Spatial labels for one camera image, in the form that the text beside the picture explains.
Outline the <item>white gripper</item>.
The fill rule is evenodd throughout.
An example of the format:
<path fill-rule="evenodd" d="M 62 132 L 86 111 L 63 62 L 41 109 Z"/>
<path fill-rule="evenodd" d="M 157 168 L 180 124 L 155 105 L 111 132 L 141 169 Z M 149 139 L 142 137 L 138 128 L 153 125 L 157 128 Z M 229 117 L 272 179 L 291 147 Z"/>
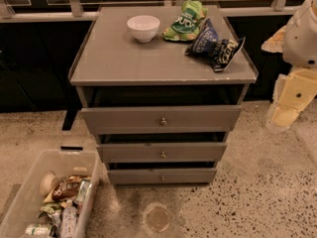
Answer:
<path fill-rule="evenodd" d="M 316 68 L 294 66 L 288 75 L 280 74 L 267 112 L 266 128 L 274 134 L 288 130 L 316 95 Z"/>

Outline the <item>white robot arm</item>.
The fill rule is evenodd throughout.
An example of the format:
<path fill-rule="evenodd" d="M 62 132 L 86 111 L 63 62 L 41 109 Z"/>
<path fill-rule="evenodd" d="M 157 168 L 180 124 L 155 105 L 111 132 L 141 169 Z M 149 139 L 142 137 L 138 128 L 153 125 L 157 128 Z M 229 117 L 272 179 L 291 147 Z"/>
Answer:
<path fill-rule="evenodd" d="M 317 95 L 317 0 L 305 0 L 262 50 L 282 53 L 291 65 L 275 82 L 266 127 L 274 134 L 290 128 Z"/>

